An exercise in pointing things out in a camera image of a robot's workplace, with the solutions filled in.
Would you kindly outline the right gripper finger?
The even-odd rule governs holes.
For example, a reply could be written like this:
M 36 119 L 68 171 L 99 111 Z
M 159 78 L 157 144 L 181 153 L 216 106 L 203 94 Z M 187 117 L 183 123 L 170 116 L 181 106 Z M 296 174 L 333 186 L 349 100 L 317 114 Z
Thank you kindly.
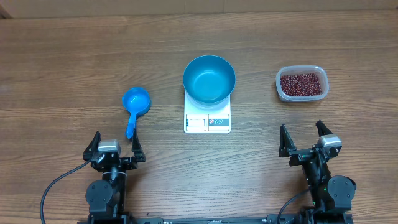
M 323 123 L 322 120 L 319 120 L 316 122 L 316 127 L 318 130 L 318 135 L 321 136 L 325 136 L 325 135 L 330 135 L 333 134 L 327 127 L 326 125 Z
M 291 152 L 296 150 L 296 146 L 286 128 L 283 124 L 280 127 L 280 146 L 279 157 L 289 157 Z

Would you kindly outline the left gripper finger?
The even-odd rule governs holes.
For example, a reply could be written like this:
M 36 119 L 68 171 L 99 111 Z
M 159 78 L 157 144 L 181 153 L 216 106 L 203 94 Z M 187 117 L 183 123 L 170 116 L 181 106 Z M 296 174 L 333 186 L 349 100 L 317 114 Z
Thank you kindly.
M 132 135 L 132 149 L 131 151 L 134 153 L 134 161 L 135 162 L 145 162 L 146 161 L 146 157 L 145 154 L 142 150 L 141 144 L 139 142 L 139 139 L 137 137 L 137 132 L 134 129 L 133 130 L 133 135 Z
M 92 160 L 94 154 L 98 151 L 98 146 L 101 141 L 101 133 L 99 131 L 94 135 L 93 140 L 89 143 L 87 148 L 83 152 L 83 160 L 90 161 Z

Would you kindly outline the blue plastic measuring scoop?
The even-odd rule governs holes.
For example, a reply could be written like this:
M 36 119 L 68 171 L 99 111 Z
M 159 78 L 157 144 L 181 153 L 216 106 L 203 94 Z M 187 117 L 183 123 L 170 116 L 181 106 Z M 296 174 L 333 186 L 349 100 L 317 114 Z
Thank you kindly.
M 128 139 L 132 139 L 136 130 L 136 119 L 150 110 L 151 98 L 144 88 L 134 87 L 124 94 L 122 102 L 125 109 L 130 113 L 125 135 Z

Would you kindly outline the blue metal bowl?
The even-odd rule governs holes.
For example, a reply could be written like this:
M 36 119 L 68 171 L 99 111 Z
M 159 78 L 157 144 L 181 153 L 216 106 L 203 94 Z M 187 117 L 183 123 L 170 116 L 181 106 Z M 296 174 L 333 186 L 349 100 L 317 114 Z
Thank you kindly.
M 233 66 L 217 55 L 202 55 L 193 59 L 183 71 L 186 93 L 203 105 L 215 105 L 227 99 L 236 86 Z

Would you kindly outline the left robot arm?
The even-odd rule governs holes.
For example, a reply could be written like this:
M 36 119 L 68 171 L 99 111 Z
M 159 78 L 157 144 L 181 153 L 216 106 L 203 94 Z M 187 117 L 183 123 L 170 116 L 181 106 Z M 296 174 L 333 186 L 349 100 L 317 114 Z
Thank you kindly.
M 89 205 L 89 215 L 85 223 L 135 223 L 130 212 L 125 211 L 127 170 L 137 169 L 139 162 L 146 157 L 139 143 L 137 133 L 132 138 L 131 157 L 121 157 L 121 146 L 118 140 L 101 140 L 96 132 L 93 140 L 83 153 L 83 160 L 102 173 L 102 179 L 92 182 L 86 189 L 85 198 Z

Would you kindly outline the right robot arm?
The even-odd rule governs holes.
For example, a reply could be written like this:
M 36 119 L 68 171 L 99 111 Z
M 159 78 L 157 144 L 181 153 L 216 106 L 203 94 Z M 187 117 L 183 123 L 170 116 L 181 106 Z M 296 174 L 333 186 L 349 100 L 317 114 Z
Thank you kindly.
M 346 212 L 351 210 L 356 183 L 349 177 L 332 176 L 327 162 L 337 157 L 342 140 L 323 121 L 316 122 L 318 142 L 308 149 L 297 149 L 286 126 L 280 127 L 279 156 L 290 159 L 289 166 L 302 166 L 308 189 L 289 199 L 279 210 L 277 223 L 353 223 Z M 312 206 L 303 207 L 296 215 L 284 215 L 286 207 L 309 193 Z

